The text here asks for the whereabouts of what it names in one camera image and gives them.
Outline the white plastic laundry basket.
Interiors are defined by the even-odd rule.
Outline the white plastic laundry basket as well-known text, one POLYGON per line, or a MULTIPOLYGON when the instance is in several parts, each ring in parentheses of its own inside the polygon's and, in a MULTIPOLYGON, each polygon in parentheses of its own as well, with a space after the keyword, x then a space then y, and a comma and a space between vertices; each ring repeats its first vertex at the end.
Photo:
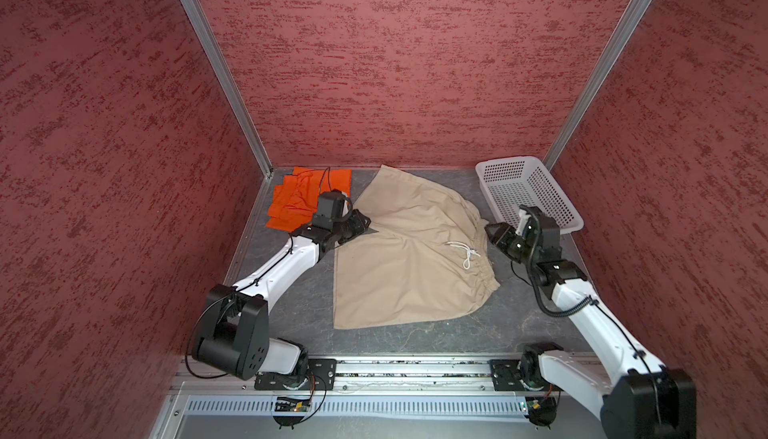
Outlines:
POLYGON ((538 207, 553 218, 560 234, 572 234, 584 227, 573 203, 535 157, 511 157, 480 162, 475 166, 480 189, 494 219, 519 224, 520 205, 538 207))

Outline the orange shorts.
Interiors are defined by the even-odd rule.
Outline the orange shorts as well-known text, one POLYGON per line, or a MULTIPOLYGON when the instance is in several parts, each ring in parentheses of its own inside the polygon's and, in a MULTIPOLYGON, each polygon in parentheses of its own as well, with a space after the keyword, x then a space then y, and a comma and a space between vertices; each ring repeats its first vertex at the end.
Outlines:
POLYGON ((311 221, 317 212, 319 196, 324 192, 339 190, 351 195, 352 171, 349 169, 307 169, 296 167, 274 187, 273 199, 268 208, 266 227, 292 232, 311 221))

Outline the beige shorts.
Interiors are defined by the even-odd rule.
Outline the beige shorts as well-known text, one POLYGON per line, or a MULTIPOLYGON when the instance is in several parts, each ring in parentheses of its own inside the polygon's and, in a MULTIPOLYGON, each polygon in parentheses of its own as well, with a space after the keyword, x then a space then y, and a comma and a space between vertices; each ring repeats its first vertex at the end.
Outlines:
POLYGON ((487 222, 458 192, 383 166, 355 207, 372 231, 335 251, 336 329, 463 317, 499 288, 487 222))

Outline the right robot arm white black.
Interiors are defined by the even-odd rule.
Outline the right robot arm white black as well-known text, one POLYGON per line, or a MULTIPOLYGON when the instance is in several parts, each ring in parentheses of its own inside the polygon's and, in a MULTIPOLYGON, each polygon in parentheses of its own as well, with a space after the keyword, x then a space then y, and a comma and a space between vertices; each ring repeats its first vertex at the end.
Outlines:
POLYGON ((586 274, 562 255, 553 219, 531 209, 513 226, 486 226, 488 240, 522 265, 540 310, 570 320, 594 352, 587 366, 554 343, 525 347, 513 373, 520 386, 542 392, 528 405, 535 425, 550 425, 564 392, 591 412, 609 438, 693 438, 696 386, 645 348, 599 298, 586 274))

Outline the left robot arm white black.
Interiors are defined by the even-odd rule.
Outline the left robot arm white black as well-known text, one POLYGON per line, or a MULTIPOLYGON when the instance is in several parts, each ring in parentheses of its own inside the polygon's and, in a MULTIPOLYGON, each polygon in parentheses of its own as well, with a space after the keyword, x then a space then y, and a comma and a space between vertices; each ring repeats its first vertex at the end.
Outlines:
POLYGON ((317 219, 288 235, 285 245, 254 273, 216 285, 193 328, 185 358, 249 380, 277 375, 290 388, 309 375, 306 349, 270 335, 270 312, 285 292, 330 251, 372 232, 371 219, 354 209, 340 219, 317 219))

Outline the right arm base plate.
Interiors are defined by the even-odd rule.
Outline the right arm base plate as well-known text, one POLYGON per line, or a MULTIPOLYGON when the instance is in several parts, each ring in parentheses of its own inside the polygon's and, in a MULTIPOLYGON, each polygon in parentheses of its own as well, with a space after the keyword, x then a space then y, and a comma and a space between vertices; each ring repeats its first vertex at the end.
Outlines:
POLYGON ((551 384, 540 371, 537 359, 494 359, 489 361, 490 376, 497 392, 547 392, 551 384))

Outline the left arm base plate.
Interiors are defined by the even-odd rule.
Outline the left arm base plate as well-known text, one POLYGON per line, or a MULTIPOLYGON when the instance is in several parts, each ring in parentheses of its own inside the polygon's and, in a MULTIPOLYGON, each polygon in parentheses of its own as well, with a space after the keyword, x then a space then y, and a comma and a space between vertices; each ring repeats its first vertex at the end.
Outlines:
POLYGON ((337 359, 309 358, 301 362, 297 372, 292 375, 259 372, 255 376, 254 389, 288 393, 312 392, 317 388, 321 392, 332 390, 337 366, 337 359))

